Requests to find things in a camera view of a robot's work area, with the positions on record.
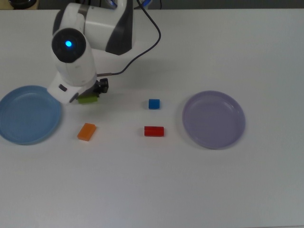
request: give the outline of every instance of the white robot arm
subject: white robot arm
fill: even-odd
[[[67,104],[92,88],[97,77],[92,48],[124,54],[134,45],[133,31],[133,0],[119,0],[115,10],[70,3],[54,22],[58,72],[48,92]]]

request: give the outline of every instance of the blue plate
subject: blue plate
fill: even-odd
[[[60,117],[61,105],[46,88],[20,87],[0,101],[0,135],[12,143],[36,144],[51,135]]]

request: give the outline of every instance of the table surface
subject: table surface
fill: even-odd
[[[47,87],[57,11],[0,11],[0,98]],[[304,225],[304,10],[150,11],[159,45],[95,104],[63,107],[44,142],[0,138],[0,221],[27,228],[242,228]],[[98,73],[121,70],[157,31],[135,12],[137,41],[117,57],[94,50]],[[181,112],[195,93],[235,98],[247,120],[225,150],[199,147]],[[149,98],[161,110],[148,110]],[[97,130],[77,139],[84,123]],[[166,129],[143,136],[145,125]]]

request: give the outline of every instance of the black cable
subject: black cable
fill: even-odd
[[[117,73],[105,73],[105,74],[98,74],[97,77],[102,77],[102,76],[110,76],[110,75],[120,75],[122,74],[135,60],[137,60],[140,56],[143,56],[144,54],[146,54],[147,52],[151,51],[161,40],[162,37],[162,33],[159,29],[159,27],[157,26],[157,24],[154,22],[154,20],[150,17],[150,15],[147,13],[147,11],[144,9],[144,7],[142,6],[142,4],[139,2],[139,0],[136,0],[137,3],[139,4],[140,8],[142,8],[143,12],[145,13],[145,15],[149,18],[149,20],[152,22],[152,24],[156,27],[157,31],[158,31],[158,39],[155,42],[155,44],[153,44],[149,49],[145,50],[144,52],[142,52],[141,54],[139,54],[138,56],[136,56],[134,59],[132,59],[128,65],[120,72]]]

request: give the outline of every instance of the blue led light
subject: blue led light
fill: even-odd
[[[66,46],[67,46],[68,48],[72,47],[72,42],[69,41],[69,40],[67,40],[67,41],[66,41]]]

